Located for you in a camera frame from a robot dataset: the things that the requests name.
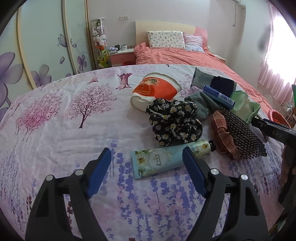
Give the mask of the cream pink headboard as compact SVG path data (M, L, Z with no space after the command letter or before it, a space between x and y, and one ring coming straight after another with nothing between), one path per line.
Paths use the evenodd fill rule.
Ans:
M181 31L194 36L203 37L203 47L208 47L208 33L206 29L175 22L166 21L136 21L135 22L135 41L136 45L146 42L147 31Z

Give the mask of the pink window curtain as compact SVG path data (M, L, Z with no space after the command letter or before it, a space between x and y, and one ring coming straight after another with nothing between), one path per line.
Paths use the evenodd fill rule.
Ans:
M273 95L283 95L295 83L295 35L273 4L269 16L269 40L258 82Z

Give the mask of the floral printed bedsheet cloth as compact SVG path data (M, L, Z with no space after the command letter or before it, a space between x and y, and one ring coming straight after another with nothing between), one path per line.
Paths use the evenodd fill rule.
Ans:
M237 89L268 105L228 66L142 64L86 72L56 80L19 96L1 122L1 210L20 237L44 178L64 177L111 151L111 164L91 199L109 240L185 240L204 199L185 167L136 180L132 152L156 148L149 117L133 108L133 89L151 72L181 85L177 99L191 87L195 68L227 76Z

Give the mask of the plush toy display tube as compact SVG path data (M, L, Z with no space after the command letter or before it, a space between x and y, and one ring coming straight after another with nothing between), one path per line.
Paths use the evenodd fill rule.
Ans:
M97 69L109 67L109 51L104 29L105 17L91 20L91 33L93 40L93 53Z

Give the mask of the floral hand cream tube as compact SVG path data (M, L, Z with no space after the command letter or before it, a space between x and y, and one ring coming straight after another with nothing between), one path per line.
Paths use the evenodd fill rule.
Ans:
M136 179L162 173L184 164L183 149L189 147L197 158L216 150L213 140L199 140L182 145L132 152L132 164Z

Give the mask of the light green sock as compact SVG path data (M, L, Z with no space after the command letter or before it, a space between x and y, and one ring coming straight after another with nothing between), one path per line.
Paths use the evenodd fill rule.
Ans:
M250 101L248 94L241 90L234 91L231 99L235 102L231 111L250 125L252 119L257 116L261 109L261 105Z

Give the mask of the black floral scrunchie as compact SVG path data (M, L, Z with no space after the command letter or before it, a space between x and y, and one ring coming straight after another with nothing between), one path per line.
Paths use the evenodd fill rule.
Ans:
M145 113L149 115L154 137L162 147L195 142L203 133L193 102L158 98L148 104Z

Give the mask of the blue toothpaste box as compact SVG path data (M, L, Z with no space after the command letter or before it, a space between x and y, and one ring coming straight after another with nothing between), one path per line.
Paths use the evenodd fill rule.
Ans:
M202 89L202 92L225 106L227 109L232 110L234 108L235 101L233 101L230 97L218 92L217 90L205 85Z

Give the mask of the orange trash basket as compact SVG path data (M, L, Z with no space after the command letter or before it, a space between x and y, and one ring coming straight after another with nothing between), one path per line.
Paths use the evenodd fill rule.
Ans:
M290 124L287 122L287 120L283 117L283 115L281 113L279 113L278 111L276 111L275 109L271 109L268 114L267 114L268 118L270 121L273 121L275 123L279 123L281 125L290 127Z

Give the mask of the orange white paper cup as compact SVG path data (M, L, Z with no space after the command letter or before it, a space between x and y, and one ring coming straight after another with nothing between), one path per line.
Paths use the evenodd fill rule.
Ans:
M145 75L132 91L130 104L146 111L148 104L158 98L172 100L182 90L181 85L167 74L152 72Z

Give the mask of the red plaid scrunchie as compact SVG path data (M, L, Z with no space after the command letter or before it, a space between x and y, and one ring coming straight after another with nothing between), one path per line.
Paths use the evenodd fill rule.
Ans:
M227 121L221 111L215 111L211 116L212 136L217 150L226 154L231 160L240 160L241 154L234 143L234 138L227 127Z

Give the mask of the floral sliding wardrobe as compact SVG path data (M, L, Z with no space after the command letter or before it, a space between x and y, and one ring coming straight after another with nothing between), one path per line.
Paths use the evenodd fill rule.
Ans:
M18 96L93 69L88 1L25 1L1 32L1 116Z

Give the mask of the salmon pink duvet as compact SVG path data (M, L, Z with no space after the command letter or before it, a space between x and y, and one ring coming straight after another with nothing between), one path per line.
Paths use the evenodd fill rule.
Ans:
M174 48L151 49L145 42L135 46L134 54L137 64L181 64L209 67L220 70L232 78L257 103L265 114L272 109L267 99L251 84L216 58L208 49L205 53L186 51Z

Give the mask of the floral white pillow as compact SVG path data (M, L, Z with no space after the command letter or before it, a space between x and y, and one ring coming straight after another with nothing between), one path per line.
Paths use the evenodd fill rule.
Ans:
M185 49L183 32L180 31L147 31L147 39L152 49Z

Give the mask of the white mug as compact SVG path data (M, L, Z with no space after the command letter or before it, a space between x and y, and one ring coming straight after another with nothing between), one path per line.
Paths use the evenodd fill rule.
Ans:
M121 49L121 51L126 51L127 50L127 45L121 45L120 49Z

